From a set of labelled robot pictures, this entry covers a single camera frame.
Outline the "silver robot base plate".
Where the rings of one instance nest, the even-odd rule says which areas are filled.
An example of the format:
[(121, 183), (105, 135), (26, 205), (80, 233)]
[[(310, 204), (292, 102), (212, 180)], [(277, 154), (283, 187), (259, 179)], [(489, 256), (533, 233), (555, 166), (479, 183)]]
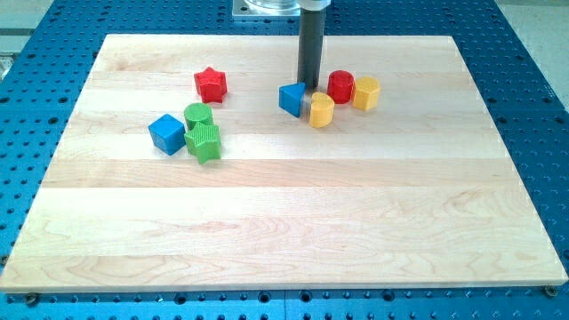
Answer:
[(294, 17), (300, 14), (297, 0), (231, 0), (232, 15), (240, 18)]

